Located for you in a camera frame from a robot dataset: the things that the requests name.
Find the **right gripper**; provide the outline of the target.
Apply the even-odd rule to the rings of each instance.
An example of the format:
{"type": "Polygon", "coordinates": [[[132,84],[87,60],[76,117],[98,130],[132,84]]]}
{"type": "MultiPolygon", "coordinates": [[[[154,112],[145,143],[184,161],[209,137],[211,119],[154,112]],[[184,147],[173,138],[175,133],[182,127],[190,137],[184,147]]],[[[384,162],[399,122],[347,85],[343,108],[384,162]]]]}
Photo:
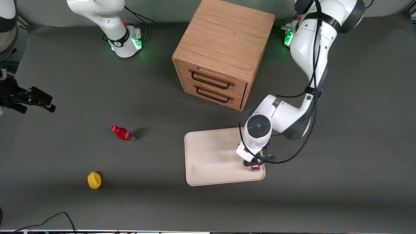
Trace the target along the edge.
{"type": "Polygon", "coordinates": [[[33,86],[22,92],[23,97],[18,104],[16,100],[21,95],[21,88],[13,76],[8,76],[6,79],[0,81],[0,114],[4,114],[5,108],[13,109],[21,113],[21,104],[38,106],[45,110],[54,113],[55,105],[52,104],[53,97],[46,92],[33,86]]]}

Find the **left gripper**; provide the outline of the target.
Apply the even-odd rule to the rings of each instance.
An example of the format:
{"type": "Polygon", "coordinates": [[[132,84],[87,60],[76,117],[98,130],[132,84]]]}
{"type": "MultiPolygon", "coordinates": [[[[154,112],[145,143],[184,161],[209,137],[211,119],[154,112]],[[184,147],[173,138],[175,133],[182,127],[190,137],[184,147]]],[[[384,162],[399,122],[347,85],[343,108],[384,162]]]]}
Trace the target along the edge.
{"type": "MultiPolygon", "coordinates": [[[[243,161],[243,165],[244,166],[260,166],[260,162],[258,162],[257,160],[252,161],[252,159],[254,158],[254,155],[257,155],[263,148],[264,148],[264,144],[263,145],[258,145],[258,146],[254,146],[254,147],[250,147],[248,144],[245,145],[243,144],[243,142],[240,142],[237,149],[235,150],[235,153],[242,158],[243,161]]],[[[277,158],[275,155],[260,155],[259,156],[259,160],[263,163],[276,163],[277,162],[277,158]]]]}

